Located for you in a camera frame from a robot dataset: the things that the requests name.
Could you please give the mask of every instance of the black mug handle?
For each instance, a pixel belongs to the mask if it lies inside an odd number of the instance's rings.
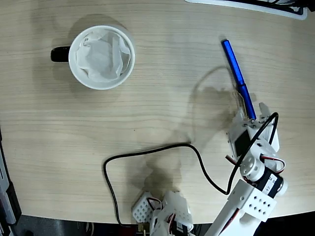
[[[54,48],[50,52],[50,60],[54,62],[68,62],[69,50],[69,46]]]

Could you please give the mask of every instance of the tissue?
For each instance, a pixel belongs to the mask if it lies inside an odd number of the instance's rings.
[[[76,52],[78,67],[95,82],[115,80],[128,68],[131,58],[125,40],[117,33],[97,29],[86,35]]]

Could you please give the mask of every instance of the wooden table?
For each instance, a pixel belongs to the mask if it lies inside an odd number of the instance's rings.
[[[225,133],[237,106],[223,37],[256,110],[263,101],[280,114],[289,189],[273,216],[315,210],[315,14],[298,21],[184,0],[4,0],[0,13],[0,125],[23,214],[116,222],[103,161],[189,140],[226,187],[232,166]],[[49,57],[101,24],[123,25],[137,47],[131,76],[109,91],[84,87],[66,63]],[[227,198],[187,148],[113,161],[108,169],[124,223],[132,222],[143,190],[157,197],[180,190],[194,223],[212,222]]]

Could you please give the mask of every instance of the robotic arm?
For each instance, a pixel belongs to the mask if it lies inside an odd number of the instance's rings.
[[[258,121],[246,119],[242,110],[233,119],[228,132],[233,155],[226,158],[234,165],[271,115],[265,104],[259,106],[261,115]],[[274,197],[287,190],[288,184],[280,175],[285,162],[277,155],[279,139],[275,125],[277,122],[273,119],[247,152],[240,166],[243,180],[237,182],[205,236],[252,236],[260,222],[266,222],[275,208]],[[150,222],[151,236],[193,235],[191,211],[179,192],[168,191],[163,202],[146,192],[132,214],[139,223]]]

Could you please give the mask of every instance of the pen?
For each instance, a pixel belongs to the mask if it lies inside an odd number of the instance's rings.
[[[227,57],[228,63],[230,64],[236,85],[237,90],[240,95],[243,97],[246,113],[249,119],[256,119],[256,114],[254,111],[254,107],[252,106],[252,101],[250,97],[250,93],[247,90],[241,69],[237,63],[236,57],[233,53],[232,46],[230,42],[225,39],[222,42],[222,46]]]

